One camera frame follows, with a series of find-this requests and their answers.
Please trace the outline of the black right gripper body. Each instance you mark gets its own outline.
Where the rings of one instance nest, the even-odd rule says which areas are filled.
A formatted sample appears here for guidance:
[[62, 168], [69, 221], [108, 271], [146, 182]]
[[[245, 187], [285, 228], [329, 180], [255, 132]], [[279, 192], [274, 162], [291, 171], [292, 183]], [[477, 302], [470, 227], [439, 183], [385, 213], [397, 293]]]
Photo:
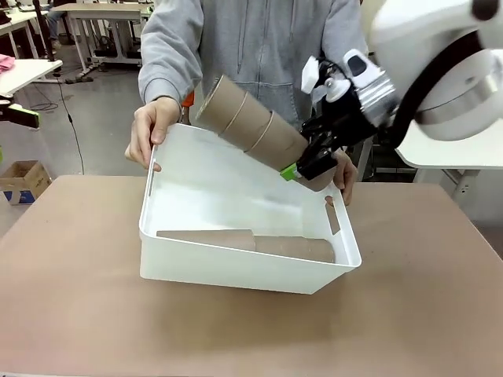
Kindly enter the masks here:
[[346, 92], [333, 102], [324, 96], [320, 110], [319, 127], [314, 134], [327, 146], [353, 146], [377, 134], [377, 127], [362, 113], [359, 99], [354, 94]]

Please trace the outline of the person's left hand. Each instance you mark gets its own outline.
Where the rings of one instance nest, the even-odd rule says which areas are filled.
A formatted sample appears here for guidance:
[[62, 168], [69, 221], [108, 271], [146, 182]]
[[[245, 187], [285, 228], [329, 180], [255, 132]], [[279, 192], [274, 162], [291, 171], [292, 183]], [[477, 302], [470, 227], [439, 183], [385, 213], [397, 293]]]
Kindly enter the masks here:
[[344, 203], [349, 205], [358, 170], [344, 151], [337, 150], [332, 154], [332, 157], [337, 162], [333, 177], [334, 185], [340, 190]]

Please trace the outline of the person's right hand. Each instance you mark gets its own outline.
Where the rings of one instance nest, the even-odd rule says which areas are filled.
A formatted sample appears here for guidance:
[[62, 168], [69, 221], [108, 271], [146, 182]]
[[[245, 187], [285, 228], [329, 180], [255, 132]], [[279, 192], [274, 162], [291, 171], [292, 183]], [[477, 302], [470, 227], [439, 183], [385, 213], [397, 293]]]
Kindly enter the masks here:
[[181, 114], [178, 102], [170, 97], [160, 97], [138, 108], [134, 112], [125, 157], [147, 170], [153, 146], [164, 142], [168, 127], [177, 123]]

